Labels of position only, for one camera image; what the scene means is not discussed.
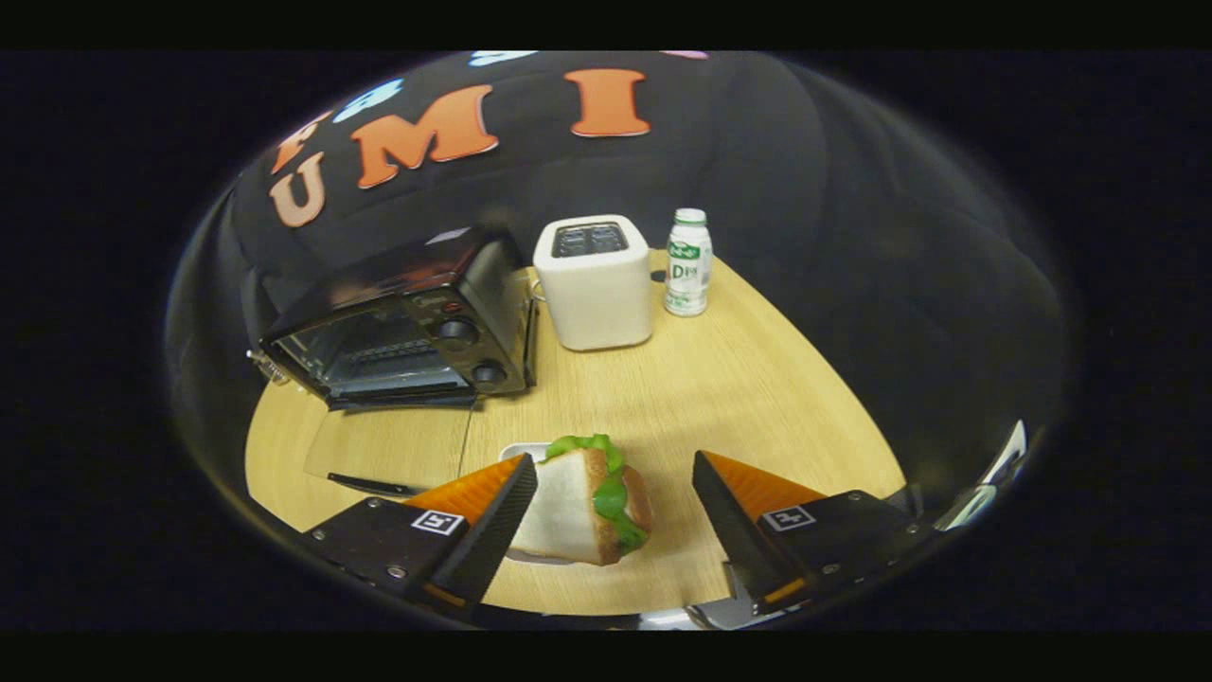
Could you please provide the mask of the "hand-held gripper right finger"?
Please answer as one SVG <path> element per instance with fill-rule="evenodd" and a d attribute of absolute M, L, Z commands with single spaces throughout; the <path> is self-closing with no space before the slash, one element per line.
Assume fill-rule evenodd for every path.
<path fill-rule="evenodd" d="M 821 494 L 711 452 L 696 452 L 692 485 L 758 617 L 834 607 L 909 568 L 941 535 L 867 492 Z"/>

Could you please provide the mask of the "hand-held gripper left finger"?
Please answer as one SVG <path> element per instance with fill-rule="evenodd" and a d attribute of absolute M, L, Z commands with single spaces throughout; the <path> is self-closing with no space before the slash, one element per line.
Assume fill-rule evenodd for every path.
<path fill-rule="evenodd" d="M 398 601 L 468 614 L 488 592 L 537 487 L 532 455 L 507 458 L 407 502 L 370 495 L 304 531 L 303 543 Z"/>

